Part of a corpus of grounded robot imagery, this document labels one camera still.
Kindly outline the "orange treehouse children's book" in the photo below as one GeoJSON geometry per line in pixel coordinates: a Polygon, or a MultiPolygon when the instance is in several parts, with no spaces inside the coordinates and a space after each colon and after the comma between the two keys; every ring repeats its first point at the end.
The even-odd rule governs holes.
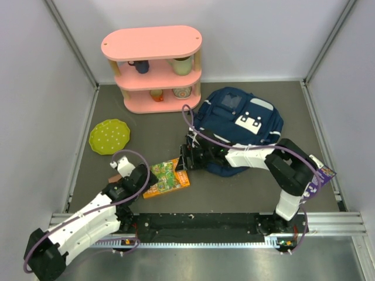
{"type": "Polygon", "coordinates": [[[178,158],[151,166],[151,172],[158,178],[158,182],[142,195],[144,199],[161,196],[190,186],[186,171],[176,172],[178,158]]]}

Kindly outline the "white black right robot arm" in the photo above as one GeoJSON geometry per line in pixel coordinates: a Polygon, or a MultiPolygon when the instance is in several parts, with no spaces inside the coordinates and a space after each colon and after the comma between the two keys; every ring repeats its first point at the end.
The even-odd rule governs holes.
{"type": "Polygon", "coordinates": [[[257,230],[263,235],[286,232],[295,224],[302,197],[312,181],[317,165],[290,139],[273,145],[242,145],[199,138],[180,146],[175,170],[219,168],[258,168],[269,171],[281,188],[273,215],[259,215],[257,230]]]}

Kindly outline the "navy blue student backpack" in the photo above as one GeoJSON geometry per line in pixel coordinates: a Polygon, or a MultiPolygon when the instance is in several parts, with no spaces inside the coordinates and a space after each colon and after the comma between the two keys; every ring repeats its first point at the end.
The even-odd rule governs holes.
{"type": "MultiPolygon", "coordinates": [[[[268,101],[238,88],[224,87],[212,92],[192,114],[192,124],[186,144],[188,137],[196,141],[206,135],[218,142],[258,146],[277,143],[284,120],[268,101]]],[[[213,164],[205,170],[231,177],[246,168],[219,168],[213,164]]]]}

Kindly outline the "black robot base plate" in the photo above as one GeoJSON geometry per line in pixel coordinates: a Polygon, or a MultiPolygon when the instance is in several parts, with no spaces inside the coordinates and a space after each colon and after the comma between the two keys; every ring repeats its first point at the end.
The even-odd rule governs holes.
{"type": "Polygon", "coordinates": [[[116,236],[135,235],[140,241],[259,241],[270,234],[296,236],[298,223],[259,213],[141,213],[128,216],[116,236]]]}

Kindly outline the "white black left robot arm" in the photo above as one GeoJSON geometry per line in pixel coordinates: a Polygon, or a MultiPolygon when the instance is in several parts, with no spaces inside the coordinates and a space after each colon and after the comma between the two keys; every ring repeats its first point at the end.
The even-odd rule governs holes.
{"type": "Polygon", "coordinates": [[[130,205],[158,178],[143,163],[108,183],[80,211],[47,230],[34,230],[24,254],[24,270],[39,280],[56,280],[83,251],[107,235],[133,228],[130,205]]]}

